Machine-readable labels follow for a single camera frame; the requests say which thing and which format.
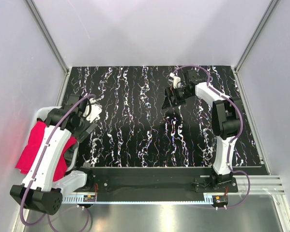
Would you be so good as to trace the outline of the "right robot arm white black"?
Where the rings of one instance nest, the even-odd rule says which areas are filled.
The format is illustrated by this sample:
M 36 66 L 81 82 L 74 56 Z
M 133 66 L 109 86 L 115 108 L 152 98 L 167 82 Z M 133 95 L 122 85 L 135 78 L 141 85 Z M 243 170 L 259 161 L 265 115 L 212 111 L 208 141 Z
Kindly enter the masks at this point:
M 187 70 L 183 81 L 174 72 L 169 77 L 171 85 L 165 88 L 163 109 L 183 105 L 186 99 L 196 96 L 212 110 L 212 130 L 217 140 L 216 156 L 208 179 L 196 185 L 217 192 L 225 191 L 232 185 L 233 152 L 244 128 L 240 99 L 222 93 L 209 80 L 198 76 L 196 70 Z

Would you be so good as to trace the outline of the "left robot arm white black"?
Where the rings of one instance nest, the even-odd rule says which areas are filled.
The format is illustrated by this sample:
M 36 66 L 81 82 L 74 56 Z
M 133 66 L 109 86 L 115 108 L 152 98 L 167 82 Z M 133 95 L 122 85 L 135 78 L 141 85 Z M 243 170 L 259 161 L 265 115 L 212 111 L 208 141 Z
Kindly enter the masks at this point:
M 79 146 L 97 126 L 101 112 L 92 94 L 70 95 L 63 106 L 39 109 L 17 164 L 26 176 L 10 189 L 22 208 L 54 215 L 69 194 L 94 187 L 89 169 L 75 164 Z

